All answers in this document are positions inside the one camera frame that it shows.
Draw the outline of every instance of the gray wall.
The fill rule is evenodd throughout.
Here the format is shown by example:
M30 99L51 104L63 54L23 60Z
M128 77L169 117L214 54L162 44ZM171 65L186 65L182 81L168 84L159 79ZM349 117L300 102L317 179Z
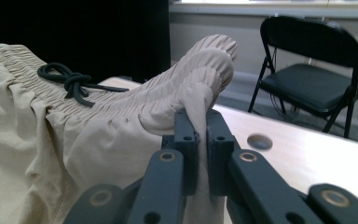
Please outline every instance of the gray wall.
M200 39L206 35L228 35L238 43L238 58L234 63L240 73L258 75L264 59L264 50L259 34L259 27L265 16L217 15L176 13L170 14L171 55L178 61ZM358 40L358 20L335 19ZM278 66L286 66L294 58L289 54L279 55Z

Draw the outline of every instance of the black drawstring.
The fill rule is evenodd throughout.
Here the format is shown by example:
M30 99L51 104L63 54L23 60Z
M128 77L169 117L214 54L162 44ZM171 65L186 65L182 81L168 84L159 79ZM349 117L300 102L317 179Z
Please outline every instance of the black drawstring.
M55 70L61 73L62 76L50 74L49 72L51 70ZM88 87L88 88L99 89L104 91L119 91L119 92L129 90L124 88L107 87L107 86L87 83L88 81L91 80L91 76L83 75L81 73L74 73L68 67L66 67L61 63L48 63L42 65L39 67L39 69L37 69L37 74L40 77L45 78L47 80L63 83L63 87L65 88L66 91L68 91L68 94L66 94L65 98L75 97L75 99L80 104L90 107L93 107L95 103L86 101L83 98L81 98L80 94L83 97L89 96L87 90L82 87Z

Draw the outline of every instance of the table surface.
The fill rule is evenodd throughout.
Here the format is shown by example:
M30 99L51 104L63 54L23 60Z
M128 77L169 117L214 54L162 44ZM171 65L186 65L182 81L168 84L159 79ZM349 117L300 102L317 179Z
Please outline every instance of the table surface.
M140 84L111 77L102 85L134 89ZM229 107L215 105L241 148L261 153L293 188L308 194L309 187L329 183L358 197L358 142L319 133ZM252 139L268 139L270 149L257 149Z

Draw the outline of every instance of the khaki fabric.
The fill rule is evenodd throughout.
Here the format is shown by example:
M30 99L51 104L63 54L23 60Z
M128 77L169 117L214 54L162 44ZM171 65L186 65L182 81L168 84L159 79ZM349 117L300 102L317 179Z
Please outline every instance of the khaki fabric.
M139 88L88 89L95 105L86 107L39 77L46 63L25 46L0 44L0 223L63 223L88 188L127 187L183 107L200 135L200 178L184 223L222 223L223 201L208 190L205 114L232 79L236 49L228 36L207 36Z

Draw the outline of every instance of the circular hole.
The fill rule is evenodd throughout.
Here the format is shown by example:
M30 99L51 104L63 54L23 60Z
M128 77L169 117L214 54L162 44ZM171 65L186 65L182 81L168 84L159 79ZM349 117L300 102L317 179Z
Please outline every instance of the circular hole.
M252 134L248 137L248 144L260 150L267 150L272 148L272 141L265 135L262 134Z
M304 224L304 218L296 213L288 213L286 214L286 219L293 224Z
M257 156L249 152L241 153L240 158L243 161L257 161Z
M159 155L159 159L162 161L173 161L175 159L175 155L171 152L164 152Z
M98 190L89 197L92 206L103 206L112 200L112 193L107 189Z
M322 197L328 203L338 207L349 207L351 205L350 200L345 195L331 189L323 190Z
M160 220L161 220L161 217L159 216L158 213L150 212L144 216L145 224L157 224L157 223L159 223Z

